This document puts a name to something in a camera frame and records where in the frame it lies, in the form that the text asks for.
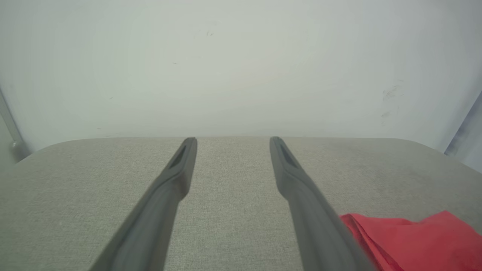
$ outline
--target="white wall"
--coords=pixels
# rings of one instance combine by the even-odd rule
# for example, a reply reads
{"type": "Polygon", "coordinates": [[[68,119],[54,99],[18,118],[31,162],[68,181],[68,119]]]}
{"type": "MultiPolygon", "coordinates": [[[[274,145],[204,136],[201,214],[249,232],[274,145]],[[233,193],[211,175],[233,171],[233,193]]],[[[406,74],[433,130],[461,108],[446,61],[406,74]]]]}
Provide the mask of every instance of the white wall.
{"type": "Polygon", "coordinates": [[[34,149],[115,136],[396,137],[444,151],[482,75],[480,0],[2,0],[34,149]]]}
{"type": "Polygon", "coordinates": [[[0,116],[0,174],[6,169],[11,168],[15,163],[10,147],[13,139],[10,136],[7,125],[0,116]]]}

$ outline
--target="gray tabletop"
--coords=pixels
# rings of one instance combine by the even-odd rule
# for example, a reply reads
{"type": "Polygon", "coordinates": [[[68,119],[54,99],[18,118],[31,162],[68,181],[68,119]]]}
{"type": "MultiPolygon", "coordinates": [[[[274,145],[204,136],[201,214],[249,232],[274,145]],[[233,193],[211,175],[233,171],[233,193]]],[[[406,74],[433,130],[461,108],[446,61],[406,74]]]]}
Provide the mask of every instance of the gray tabletop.
{"type": "MultiPolygon", "coordinates": [[[[183,138],[86,139],[0,176],[0,270],[88,270],[183,138]]],[[[418,221],[448,210],[482,232],[482,174],[400,139],[284,138],[339,214],[418,221]]],[[[268,137],[198,138],[165,270],[301,270],[268,137]]]]}

